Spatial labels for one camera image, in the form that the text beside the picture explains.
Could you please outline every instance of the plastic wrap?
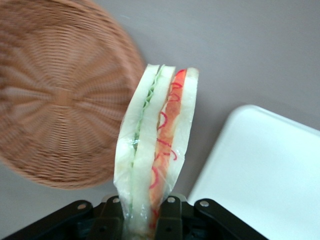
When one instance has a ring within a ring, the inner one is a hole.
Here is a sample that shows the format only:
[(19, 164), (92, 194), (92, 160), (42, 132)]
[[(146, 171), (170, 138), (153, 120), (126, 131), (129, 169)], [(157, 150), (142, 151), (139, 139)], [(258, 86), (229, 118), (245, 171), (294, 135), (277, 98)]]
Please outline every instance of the plastic wrap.
[(148, 65), (122, 121), (114, 185), (122, 204), (126, 240), (153, 239), (159, 207), (185, 160), (198, 70), (174, 73), (175, 67)]

